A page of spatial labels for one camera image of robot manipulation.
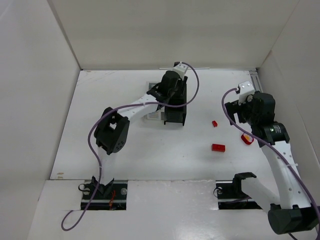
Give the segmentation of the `red rounded lego piece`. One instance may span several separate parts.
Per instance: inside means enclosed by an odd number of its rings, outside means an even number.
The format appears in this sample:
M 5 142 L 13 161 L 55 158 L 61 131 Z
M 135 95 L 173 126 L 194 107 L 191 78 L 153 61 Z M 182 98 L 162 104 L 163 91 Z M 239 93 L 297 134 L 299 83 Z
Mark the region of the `red rounded lego piece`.
M 240 138 L 246 145 L 251 145 L 254 142 L 254 138 L 246 133 L 243 133 Z

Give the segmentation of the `small red lego brick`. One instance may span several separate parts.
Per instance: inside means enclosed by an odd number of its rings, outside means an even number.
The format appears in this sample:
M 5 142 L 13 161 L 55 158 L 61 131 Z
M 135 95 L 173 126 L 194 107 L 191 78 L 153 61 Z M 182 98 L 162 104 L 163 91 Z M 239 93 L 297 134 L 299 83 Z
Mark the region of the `small red lego brick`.
M 214 127 L 217 127 L 217 126 L 218 126 L 218 123 L 214 120 L 214 121 L 212 121 L 212 125 L 213 125 Z

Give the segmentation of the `red rectangular lego brick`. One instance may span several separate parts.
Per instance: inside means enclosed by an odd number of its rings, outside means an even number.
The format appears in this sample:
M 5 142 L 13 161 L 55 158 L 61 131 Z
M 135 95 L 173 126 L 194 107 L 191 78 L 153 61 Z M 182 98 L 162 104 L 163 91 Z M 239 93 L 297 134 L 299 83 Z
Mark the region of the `red rectangular lego brick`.
M 211 150 L 213 152 L 221 152 L 221 153 L 224 153 L 226 151 L 226 146 L 223 145 L 223 144 L 216 144 L 216 143 L 213 143 L 211 145 Z

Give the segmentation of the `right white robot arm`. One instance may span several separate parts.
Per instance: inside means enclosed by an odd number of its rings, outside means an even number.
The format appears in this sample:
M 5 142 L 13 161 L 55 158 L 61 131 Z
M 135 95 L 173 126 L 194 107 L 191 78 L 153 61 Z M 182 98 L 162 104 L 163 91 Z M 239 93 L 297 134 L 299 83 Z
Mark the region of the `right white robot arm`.
M 298 173 L 285 126 L 274 120 L 273 96 L 253 90 L 221 105 L 231 125 L 257 140 L 270 165 L 278 195 L 252 172 L 235 174 L 233 191 L 253 199 L 267 213 L 269 225 L 277 235 L 291 236 L 318 227 L 320 207 Z

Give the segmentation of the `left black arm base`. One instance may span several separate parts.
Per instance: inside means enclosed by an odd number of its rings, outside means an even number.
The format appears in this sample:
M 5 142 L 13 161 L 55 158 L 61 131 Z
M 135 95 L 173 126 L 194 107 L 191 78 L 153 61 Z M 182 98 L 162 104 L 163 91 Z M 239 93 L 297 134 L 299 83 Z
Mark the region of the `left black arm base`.
M 98 181 L 93 176 L 91 181 L 86 181 L 78 186 L 82 193 L 80 209 L 84 210 L 89 202 Z M 88 211 L 124 211 L 127 208 L 128 181 L 112 180 L 106 185 L 99 184 L 96 194 L 90 202 Z

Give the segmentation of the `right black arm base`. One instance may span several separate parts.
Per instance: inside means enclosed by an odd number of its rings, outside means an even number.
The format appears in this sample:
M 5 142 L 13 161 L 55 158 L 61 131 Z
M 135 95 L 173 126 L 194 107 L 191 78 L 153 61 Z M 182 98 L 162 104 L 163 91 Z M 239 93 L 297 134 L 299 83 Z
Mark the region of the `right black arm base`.
M 262 208 L 242 191 L 241 183 L 248 178 L 256 178 L 252 172 L 234 175 L 232 180 L 217 180 L 213 195 L 217 198 L 219 210 L 261 210 Z

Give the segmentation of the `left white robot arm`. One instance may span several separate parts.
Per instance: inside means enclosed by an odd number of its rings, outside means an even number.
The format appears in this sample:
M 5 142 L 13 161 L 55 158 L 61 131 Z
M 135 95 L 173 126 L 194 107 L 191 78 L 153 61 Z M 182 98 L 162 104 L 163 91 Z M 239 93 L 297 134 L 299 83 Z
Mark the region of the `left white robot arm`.
M 104 179 L 107 179 L 108 183 L 113 180 L 110 175 L 104 176 L 103 161 L 109 155 L 117 153 L 123 148 L 127 141 L 130 124 L 163 107 L 186 109 L 188 77 L 185 74 L 185 70 L 181 71 L 176 67 L 168 70 L 163 75 L 161 82 L 154 85 L 137 101 L 116 108 L 108 107 L 104 110 L 101 118 L 90 132 L 94 135 L 98 147 L 94 154 L 99 164 L 96 189 Z

